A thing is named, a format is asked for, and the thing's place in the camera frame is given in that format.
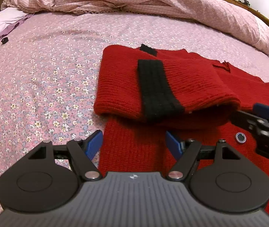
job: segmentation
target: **ribbed knit fabric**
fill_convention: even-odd
[[[146,123],[148,118],[144,115],[141,96],[145,87],[140,85],[138,60],[162,62],[169,87],[183,107],[183,114],[156,124]],[[269,105],[269,83],[229,63],[208,60],[186,50],[156,50],[155,53],[144,46],[138,49],[108,46],[103,52],[94,106],[98,115],[111,114],[104,132],[99,169],[103,174],[107,171],[166,174],[175,160],[165,146],[165,131],[178,128],[181,138],[194,138],[205,145],[226,139],[269,175],[269,160],[255,153],[253,137],[226,123],[232,111],[252,110],[256,102]],[[246,143],[236,142],[237,132],[246,135]],[[209,162],[200,163],[201,167],[205,164]]]

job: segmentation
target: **silver bolt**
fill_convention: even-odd
[[[179,172],[179,171],[172,171],[168,173],[168,177],[172,178],[172,179],[180,179],[184,176],[183,173]]]
[[[96,179],[100,176],[100,173],[96,171],[88,171],[85,173],[85,177],[88,179]]]
[[[263,135],[269,135],[269,133],[268,133],[267,131],[265,131],[265,130],[261,130],[260,132],[261,132],[261,134],[263,134]]]

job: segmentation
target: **pink blanket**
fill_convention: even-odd
[[[247,10],[223,0],[5,0],[2,7],[7,6],[29,13],[129,11],[193,19],[269,55],[269,27]]]

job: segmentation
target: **circular marker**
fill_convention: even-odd
[[[235,135],[235,139],[238,143],[245,143],[247,138],[244,133],[239,132]]]

